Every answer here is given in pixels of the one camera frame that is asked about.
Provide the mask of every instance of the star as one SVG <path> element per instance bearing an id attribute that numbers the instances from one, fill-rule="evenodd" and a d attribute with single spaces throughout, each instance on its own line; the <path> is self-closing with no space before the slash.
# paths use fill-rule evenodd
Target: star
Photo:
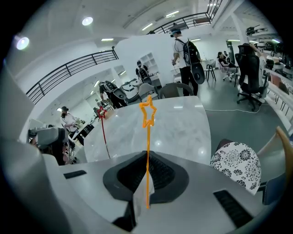
<path id="1" fill-rule="evenodd" d="M 146 106 L 150 106 L 150 108 L 153 109 L 151 119 L 147 119 L 147 112 L 145 110 Z M 149 95 L 147 101 L 141 102 L 139 104 L 139 107 L 141 108 L 141 111 L 143 113 L 142 127 L 145 128 L 146 126 L 154 126 L 155 114 L 157 109 L 152 104 L 152 96 Z"/>
<path id="2" fill-rule="evenodd" d="M 100 109 L 98 109 L 97 112 L 98 112 L 99 118 L 102 118 L 102 117 L 105 118 L 105 114 L 106 114 L 107 111 L 104 110 L 102 106 L 100 106 Z"/>

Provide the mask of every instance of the black metal railing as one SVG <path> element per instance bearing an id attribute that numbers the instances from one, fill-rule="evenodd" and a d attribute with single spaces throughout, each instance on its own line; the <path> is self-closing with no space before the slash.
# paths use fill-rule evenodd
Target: black metal railing
<path id="1" fill-rule="evenodd" d="M 74 59 L 51 71 L 40 79 L 26 95 L 34 104 L 42 99 L 54 87 L 76 73 L 92 66 L 119 59 L 114 50 L 105 50 Z"/>
<path id="2" fill-rule="evenodd" d="M 206 12 L 202 13 L 196 13 L 189 16 L 184 16 L 182 18 L 170 21 L 169 23 L 166 23 L 153 31 L 155 33 L 170 33 L 170 28 L 179 25 L 179 24 L 186 24 L 185 28 L 195 27 L 198 25 L 205 25 L 210 24 L 215 17 L 216 12 L 218 11 L 220 5 L 222 3 L 222 0 L 210 0 Z"/>

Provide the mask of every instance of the backpack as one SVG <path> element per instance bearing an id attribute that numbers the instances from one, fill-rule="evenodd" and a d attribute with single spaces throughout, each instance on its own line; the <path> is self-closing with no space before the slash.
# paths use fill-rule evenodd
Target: backpack
<path id="1" fill-rule="evenodd" d="M 104 88 L 106 92 L 112 93 L 116 89 L 116 86 L 113 85 L 110 81 L 106 80 L 104 83 Z"/>
<path id="2" fill-rule="evenodd" d="M 138 70 L 138 74 L 141 78 L 141 80 L 145 79 L 146 77 L 148 77 L 148 73 L 147 71 L 143 68 L 143 66 L 141 66 Z"/>
<path id="3" fill-rule="evenodd" d="M 175 40 L 183 44 L 183 54 L 186 65 L 192 65 L 201 62 L 200 53 L 194 43 L 191 41 L 184 43 L 178 38 Z"/>

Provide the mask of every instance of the floral stool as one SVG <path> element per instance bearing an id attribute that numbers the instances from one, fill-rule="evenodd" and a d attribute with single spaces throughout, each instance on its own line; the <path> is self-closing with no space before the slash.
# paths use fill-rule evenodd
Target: floral stool
<path id="1" fill-rule="evenodd" d="M 210 165 L 256 194 L 260 186 L 260 161 L 246 144 L 231 142 L 224 145 L 214 154 Z"/>

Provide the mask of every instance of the ceiling light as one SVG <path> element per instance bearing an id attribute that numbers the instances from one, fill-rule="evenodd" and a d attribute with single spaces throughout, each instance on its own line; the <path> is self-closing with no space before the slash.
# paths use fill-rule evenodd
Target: ceiling light
<path id="1" fill-rule="evenodd" d="M 171 16 L 171 15 L 175 15 L 175 14 L 177 14 L 178 12 L 179 12 L 179 11 L 174 11 L 174 12 L 172 12 L 172 13 L 170 13 L 170 14 L 167 14 L 166 17 Z"/>
<path id="2" fill-rule="evenodd" d="M 83 19 L 82 21 L 82 25 L 87 26 L 90 25 L 92 23 L 93 19 L 91 17 L 87 17 L 85 19 Z"/>
<path id="3" fill-rule="evenodd" d="M 98 81 L 95 83 L 94 87 L 96 87 L 96 86 L 99 84 L 99 82 L 100 82 L 100 81 L 98 80 Z"/>
<path id="4" fill-rule="evenodd" d="M 168 19 L 168 18 L 172 18 L 172 17 L 175 17 L 176 15 L 171 15 L 171 16 L 168 16 L 168 17 L 166 17 L 166 19 Z"/>
<path id="5" fill-rule="evenodd" d="M 23 37 L 20 40 L 18 40 L 18 42 L 16 44 L 16 48 L 19 50 L 22 50 L 25 47 L 27 47 L 28 44 L 29 44 L 29 39 L 27 37 Z"/>
<path id="6" fill-rule="evenodd" d="M 272 39 L 272 41 L 273 41 L 273 42 L 277 42 L 277 43 L 280 43 L 280 42 L 279 42 L 279 41 L 277 41 L 276 39 Z"/>
<path id="7" fill-rule="evenodd" d="M 199 40 L 201 40 L 201 38 L 193 39 L 193 40 L 191 40 L 191 42 L 195 42 L 195 41 L 199 41 Z"/>
<path id="8" fill-rule="evenodd" d="M 148 27 L 152 26 L 152 23 L 150 23 L 148 26 L 145 26 L 142 30 L 146 30 Z"/>
<path id="9" fill-rule="evenodd" d="M 102 42 L 110 42 L 110 41 L 113 41 L 114 39 L 113 38 L 106 38 L 106 39 L 102 39 Z"/>

